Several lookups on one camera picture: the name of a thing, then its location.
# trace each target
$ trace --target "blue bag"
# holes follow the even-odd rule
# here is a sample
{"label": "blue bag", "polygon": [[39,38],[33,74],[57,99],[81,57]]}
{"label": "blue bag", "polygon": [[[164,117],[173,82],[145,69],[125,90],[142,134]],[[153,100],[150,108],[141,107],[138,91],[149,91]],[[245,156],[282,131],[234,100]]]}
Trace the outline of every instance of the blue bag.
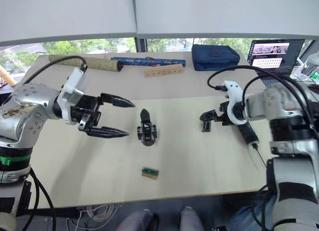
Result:
{"label": "blue bag", "polygon": [[193,45],[191,49],[194,68],[197,71],[222,70],[237,65],[240,56],[229,46]]}

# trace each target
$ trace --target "white plastic part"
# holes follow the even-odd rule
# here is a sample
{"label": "white plastic part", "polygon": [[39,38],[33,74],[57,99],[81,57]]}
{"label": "white plastic part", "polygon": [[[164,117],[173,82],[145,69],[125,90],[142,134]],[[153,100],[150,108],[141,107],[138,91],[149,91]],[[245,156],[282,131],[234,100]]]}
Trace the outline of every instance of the white plastic part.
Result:
{"label": "white plastic part", "polygon": [[234,105],[242,100],[243,90],[237,82],[231,80],[225,80],[224,86],[227,88],[227,95],[229,97],[229,104],[227,106],[227,115],[231,122],[235,125],[243,125],[247,120],[238,120],[233,112]]}
{"label": "white plastic part", "polygon": [[57,103],[62,111],[62,119],[67,124],[74,125],[77,123],[71,120],[71,106],[75,106],[79,102],[84,95],[86,85],[87,80],[84,72],[79,68],[74,68],[57,98]]}

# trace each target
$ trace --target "cable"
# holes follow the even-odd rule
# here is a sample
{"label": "cable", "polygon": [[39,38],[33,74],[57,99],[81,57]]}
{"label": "cable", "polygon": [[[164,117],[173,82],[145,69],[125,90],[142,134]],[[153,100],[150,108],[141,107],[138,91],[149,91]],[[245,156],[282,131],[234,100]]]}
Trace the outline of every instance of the cable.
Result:
{"label": "cable", "polygon": [[[253,78],[252,80],[250,80],[250,81],[246,84],[246,86],[245,86],[245,88],[244,88],[244,90],[243,90],[243,97],[242,97],[242,103],[243,103],[243,104],[245,103],[245,94],[246,94],[246,91],[247,91],[248,86],[251,85],[254,81],[256,81],[256,80],[258,80],[258,79],[260,79],[260,78],[262,78],[262,77],[265,77],[265,75],[257,76],[257,77],[255,77],[255,78]],[[289,80],[289,81],[292,80],[292,79],[287,78],[287,77],[282,77],[282,78],[285,79],[285,80]],[[307,105],[307,106],[308,106],[308,109],[305,107],[305,104],[302,102],[302,100],[300,99],[300,97],[298,96],[298,94],[297,94],[295,91],[293,91],[292,94],[293,94],[293,95],[295,96],[295,98],[298,100],[299,105],[301,106],[303,112],[305,113],[306,122],[311,126],[311,129],[312,129],[312,131],[313,131],[314,134],[315,134],[315,139],[317,139],[317,140],[319,141],[319,135],[318,135],[317,130],[315,129],[315,124],[313,123],[312,116],[311,116],[311,115],[309,114],[309,112],[307,111],[307,110],[311,111],[310,105],[309,105],[309,101],[308,101],[308,98],[307,98],[307,95],[305,94],[304,90],[299,86],[299,84],[297,84],[297,85],[293,84],[293,85],[294,85],[295,87],[297,87],[298,89],[302,90],[302,95],[303,95],[304,99],[307,101],[306,103],[308,103],[308,105]]]}
{"label": "cable", "polygon": [[298,78],[296,75],[292,74],[295,78],[297,78],[298,80],[296,80],[296,82],[302,82],[307,90],[309,91],[309,93],[311,94],[311,96],[317,101],[319,102],[319,100],[315,97],[314,93],[308,88],[308,85],[306,84],[306,82],[312,82],[313,84],[316,85],[316,83],[313,80],[301,80],[300,78]]}
{"label": "cable", "polygon": [[55,65],[61,61],[64,61],[64,60],[69,60],[69,59],[80,59],[82,61],[82,65],[80,67],[80,70],[82,70],[84,73],[87,69],[87,64],[86,64],[86,60],[79,56],[79,55],[70,55],[70,56],[66,56],[66,57],[63,57],[63,58],[60,58],[60,59],[57,59],[57,60],[54,60],[48,64],[46,64],[44,67],[40,68],[38,71],[36,71],[32,76],[30,76],[23,84],[28,84],[31,80],[33,80],[38,74],[40,74],[42,71],[44,71],[45,69],[49,68],[50,66],[52,65]]}
{"label": "cable", "polygon": [[94,221],[103,222],[110,218],[110,216],[112,215],[114,211],[115,205],[114,204],[106,205],[105,210],[100,214],[94,214],[92,208],[93,208],[92,205],[87,207],[88,216]]}
{"label": "cable", "polygon": [[[101,208],[101,207],[105,207],[105,206],[106,206],[106,205],[98,206],[97,208],[93,209],[92,211],[95,211],[95,210],[97,210],[97,209],[99,209],[99,208]],[[98,229],[103,228],[104,226],[106,226],[106,225],[112,220],[112,218],[113,218],[114,215],[117,213],[117,211],[120,209],[120,207],[122,207],[122,205],[119,205],[119,206],[114,210],[113,214],[111,215],[111,217],[109,218],[109,220],[106,221],[106,223],[104,223],[103,225],[101,225],[101,226],[99,226],[99,227],[97,227],[97,228],[87,228],[87,227],[81,227],[81,226],[79,226],[79,222],[80,222],[80,219],[81,219],[81,217],[82,217],[82,213],[83,213],[83,212],[87,212],[87,210],[82,210],[82,211],[80,211],[80,217],[79,217],[79,219],[78,219],[78,221],[77,221],[77,224],[75,224],[75,223],[73,222],[73,220],[71,220],[71,223],[75,226],[75,230],[74,230],[74,231],[76,231],[77,229],[83,229],[83,230],[98,230]]]}
{"label": "cable", "polygon": [[267,202],[270,199],[270,194],[269,192],[266,194],[266,197],[264,198],[264,203],[263,203],[263,209],[261,212],[261,230],[262,231],[267,231],[266,229],[266,206],[267,206]]}
{"label": "cable", "polygon": [[[215,77],[216,75],[224,72],[224,71],[227,71],[227,70],[234,70],[234,69],[249,69],[249,70],[255,70],[255,71],[259,71],[259,72],[262,72],[262,73],[265,73],[267,74],[268,76],[271,76],[273,77],[274,79],[280,81],[294,96],[295,98],[298,100],[300,106],[302,107],[302,109],[304,110],[305,114],[306,114],[306,118],[308,120],[308,123],[309,124],[312,124],[312,120],[311,120],[311,110],[309,109],[309,112],[307,111],[307,109],[305,108],[304,104],[303,104],[303,101],[301,100],[301,98],[298,96],[298,94],[296,93],[296,91],[285,81],[285,80],[288,80],[290,81],[303,95],[304,99],[305,99],[305,102],[307,104],[307,107],[309,108],[310,105],[309,105],[309,101],[307,99],[307,96],[305,94],[305,92],[303,91],[303,89],[297,84],[297,82],[293,81],[292,79],[290,78],[287,78],[287,77],[283,77],[283,76],[278,76],[278,75],[275,75],[267,70],[264,70],[264,69],[261,69],[259,67],[255,67],[255,66],[249,66],[249,65],[236,65],[236,66],[230,66],[230,67],[227,67],[225,69],[222,69],[214,74],[212,74],[208,80],[207,80],[207,85],[215,90],[221,90],[221,86],[213,86],[210,84],[210,80]],[[244,102],[244,94],[243,94],[243,101],[242,101],[242,106],[243,108],[245,107],[245,102]]]}
{"label": "cable", "polygon": [[261,192],[267,187],[267,185],[264,185],[257,193],[256,193],[256,196],[255,196],[255,204],[254,206],[252,207],[252,213],[253,213],[253,217],[254,217],[254,220],[256,221],[256,223],[262,228],[263,227],[263,223],[260,222],[256,216],[256,213],[255,213],[255,207],[256,207],[256,204],[257,204],[257,198],[260,196]]}
{"label": "cable", "polygon": [[52,212],[52,230],[55,231],[56,230],[56,214],[55,214],[55,209],[54,209],[52,200],[51,200],[48,192],[45,190],[43,184],[40,182],[40,180],[36,177],[35,174],[34,174],[34,178],[37,180],[40,189],[42,190],[44,196],[46,197],[46,200],[49,203],[49,206],[50,206],[50,209],[51,209],[51,212]]}
{"label": "cable", "polygon": [[35,202],[34,202],[33,210],[30,214],[30,217],[29,217],[28,221],[26,222],[26,224],[24,225],[22,231],[26,231],[27,228],[29,227],[30,223],[32,222],[32,220],[35,216],[36,210],[38,208],[39,198],[40,198],[39,183],[37,181],[38,179],[36,178],[35,173],[34,173],[32,168],[30,169],[29,173],[30,173],[30,176],[33,178],[34,185],[35,185]]}
{"label": "cable", "polygon": [[66,219],[65,219],[65,222],[66,222],[66,229],[67,229],[68,231],[70,231],[69,218],[66,218]]}

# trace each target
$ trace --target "table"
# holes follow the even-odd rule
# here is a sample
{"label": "table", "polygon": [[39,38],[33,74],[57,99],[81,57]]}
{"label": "table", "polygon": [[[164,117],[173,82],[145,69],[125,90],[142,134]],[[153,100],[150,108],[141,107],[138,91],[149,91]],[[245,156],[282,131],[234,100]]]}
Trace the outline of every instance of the table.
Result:
{"label": "table", "polygon": [[[56,207],[248,192],[265,184],[265,168],[258,154],[247,148],[236,127],[213,123],[210,133],[201,132],[200,114],[218,109],[226,99],[221,92],[207,87],[212,72],[193,70],[190,52],[116,56],[186,59],[187,65],[183,74],[153,78],[144,78],[143,67],[137,66],[126,66],[119,73],[88,69],[91,83],[86,94],[112,93],[132,99],[136,105],[104,105],[100,126],[115,127],[131,135],[109,140],[88,137],[77,126],[48,120],[33,149],[31,165]],[[47,62],[47,56],[39,58],[26,77]],[[58,88],[71,71],[71,66],[56,65],[35,82]],[[255,76],[253,71],[230,71],[217,76],[215,84],[228,78],[243,86]],[[250,91],[263,88],[262,82],[256,82]],[[137,139],[143,108],[150,112],[158,128],[159,137],[151,147]],[[259,135],[263,158],[270,158],[268,122],[251,125]],[[159,178],[155,181],[143,177],[144,166],[158,169]],[[43,196],[39,207],[48,207]]]}

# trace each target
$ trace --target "wooden stick with holes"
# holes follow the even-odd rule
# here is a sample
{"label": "wooden stick with holes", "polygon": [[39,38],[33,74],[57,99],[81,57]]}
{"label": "wooden stick with holes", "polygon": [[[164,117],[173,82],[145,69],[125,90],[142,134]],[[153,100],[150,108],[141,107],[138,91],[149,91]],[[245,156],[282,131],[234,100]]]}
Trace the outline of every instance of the wooden stick with holes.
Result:
{"label": "wooden stick with holes", "polygon": [[144,76],[146,78],[154,77],[154,76],[162,76],[162,75],[174,75],[181,74],[184,71],[184,67],[182,64],[176,65],[161,65],[148,67],[144,69]]}

